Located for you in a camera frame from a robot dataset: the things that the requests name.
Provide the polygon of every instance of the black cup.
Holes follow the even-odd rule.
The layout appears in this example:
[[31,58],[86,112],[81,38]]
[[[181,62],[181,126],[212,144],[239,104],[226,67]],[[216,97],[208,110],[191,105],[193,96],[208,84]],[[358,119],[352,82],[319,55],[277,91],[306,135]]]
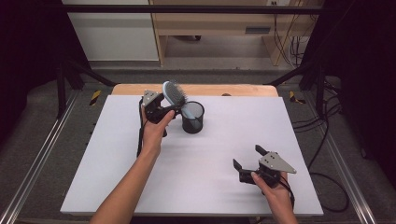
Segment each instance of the black cup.
[[187,102],[181,109],[182,127],[186,133],[198,133],[204,127],[204,106],[196,101]]

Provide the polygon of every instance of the white cabinet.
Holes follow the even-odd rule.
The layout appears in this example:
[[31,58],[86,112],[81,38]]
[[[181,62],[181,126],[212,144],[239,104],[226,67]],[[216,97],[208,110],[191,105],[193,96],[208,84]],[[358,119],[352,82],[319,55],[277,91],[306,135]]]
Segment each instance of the white cabinet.
[[[67,4],[147,5],[147,0],[63,0]],[[149,13],[69,13],[89,61],[158,61]]]

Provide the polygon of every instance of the brush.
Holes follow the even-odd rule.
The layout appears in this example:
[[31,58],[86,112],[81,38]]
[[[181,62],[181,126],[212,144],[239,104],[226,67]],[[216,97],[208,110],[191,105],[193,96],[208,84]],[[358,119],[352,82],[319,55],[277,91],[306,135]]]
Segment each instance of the brush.
[[[171,105],[177,105],[182,103],[182,105],[187,103],[187,95],[180,88],[176,81],[170,80],[163,83],[163,96]],[[185,107],[181,107],[181,111],[184,116],[188,119],[195,119],[195,116]]]

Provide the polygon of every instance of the gray brush head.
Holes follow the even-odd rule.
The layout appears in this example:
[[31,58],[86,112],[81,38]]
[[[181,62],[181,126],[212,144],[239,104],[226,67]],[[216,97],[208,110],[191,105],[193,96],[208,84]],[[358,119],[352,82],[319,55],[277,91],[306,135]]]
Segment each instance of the gray brush head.
[[171,105],[184,105],[187,102],[186,93],[180,88],[175,80],[163,83],[163,96]]

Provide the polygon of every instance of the table surface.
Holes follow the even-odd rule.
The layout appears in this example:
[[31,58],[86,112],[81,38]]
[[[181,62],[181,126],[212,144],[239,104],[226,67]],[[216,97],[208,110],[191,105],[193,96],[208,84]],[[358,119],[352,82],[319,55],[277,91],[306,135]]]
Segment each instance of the table surface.
[[[233,168],[233,159],[245,169],[258,168],[261,156],[254,150],[256,144],[278,152],[297,170],[289,175],[295,214],[323,214],[283,99],[262,97],[277,96],[274,87],[181,87],[189,99],[205,106],[204,128],[188,134],[181,129],[179,116],[170,123],[162,153],[135,210],[137,216],[271,216],[260,190],[239,183]],[[92,215],[130,168],[137,146],[131,136],[138,133],[137,106],[145,89],[159,91],[161,85],[121,84],[108,96],[61,212]],[[232,96],[203,96],[202,91]],[[249,91],[256,96],[235,96]]]

